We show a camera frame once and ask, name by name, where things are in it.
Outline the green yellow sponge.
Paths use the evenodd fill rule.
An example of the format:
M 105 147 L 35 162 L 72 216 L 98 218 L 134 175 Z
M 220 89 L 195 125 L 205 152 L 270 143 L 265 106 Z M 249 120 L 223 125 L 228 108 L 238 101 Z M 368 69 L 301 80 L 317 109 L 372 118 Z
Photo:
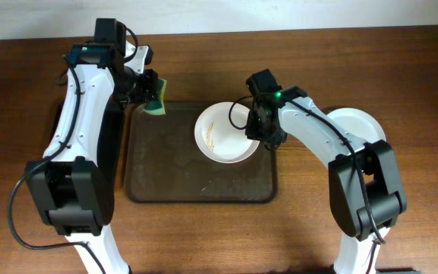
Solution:
M 144 112 L 153 116 L 165 115 L 164 95 L 167 87 L 165 79 L 158 79 L 157 83 L 157 99 L 153 99 L 144 105 Z

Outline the pink white plate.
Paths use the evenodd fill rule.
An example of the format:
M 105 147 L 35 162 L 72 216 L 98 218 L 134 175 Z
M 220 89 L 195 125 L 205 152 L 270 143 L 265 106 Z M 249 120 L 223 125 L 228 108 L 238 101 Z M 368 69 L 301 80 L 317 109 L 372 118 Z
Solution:
M 234 164 L 246 160 L 258 148 L 259 141 L 248 139 L 244 129 L 249 108 L 233 102 L 221 102 L 207 107 L 195 122 L 195 143 L 213 161 Z

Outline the brown serving tray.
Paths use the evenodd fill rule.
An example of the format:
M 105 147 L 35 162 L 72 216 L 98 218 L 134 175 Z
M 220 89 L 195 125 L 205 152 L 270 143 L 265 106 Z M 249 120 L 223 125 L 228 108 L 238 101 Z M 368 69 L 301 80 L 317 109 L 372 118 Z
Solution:
M 125 192 L 133 202 L 267 203 L 277 194 L 276 154 L 258 148 L 235 164 L 205 156 L 194 127 L 209 105 L 172 102 L 161 116 L 132 112 Z

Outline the white plate with stain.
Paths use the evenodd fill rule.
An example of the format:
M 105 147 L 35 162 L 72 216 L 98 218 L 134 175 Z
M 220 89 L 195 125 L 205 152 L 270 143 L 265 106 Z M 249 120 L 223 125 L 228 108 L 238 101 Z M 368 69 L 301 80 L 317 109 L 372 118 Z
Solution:
M 368 113 L 354 108 L 333 110 L 328 117 L 343 127 L 348 133 L 365 139 L 370 143 L 386 140 L 381 125 Z

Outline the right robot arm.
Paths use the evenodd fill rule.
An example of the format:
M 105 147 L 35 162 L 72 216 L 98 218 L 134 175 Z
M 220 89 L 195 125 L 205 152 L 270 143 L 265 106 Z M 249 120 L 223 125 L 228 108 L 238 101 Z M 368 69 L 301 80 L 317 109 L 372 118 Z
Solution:
M 380 247 L 408 205 L 392 147 L 345 130 L 297 86 L 249 90 L 246 136 L 279 146 L 292 135 L 328 170 L 330 210 L 342 231 L 329 271 L 374 273 Z

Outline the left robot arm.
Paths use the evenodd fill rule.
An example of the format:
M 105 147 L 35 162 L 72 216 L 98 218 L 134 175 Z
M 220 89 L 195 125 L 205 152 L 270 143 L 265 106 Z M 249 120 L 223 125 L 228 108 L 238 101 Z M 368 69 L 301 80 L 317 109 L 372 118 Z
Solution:
M 124 110 L 143 103 L 165 112 L 166 81 L 147 66 L 149 45 L 75 44 L 65 55 L 67 91 L 43 157 L 19 180 L 45 225 L 65 237 L 89 273 L 130 273 L 111 228 Z

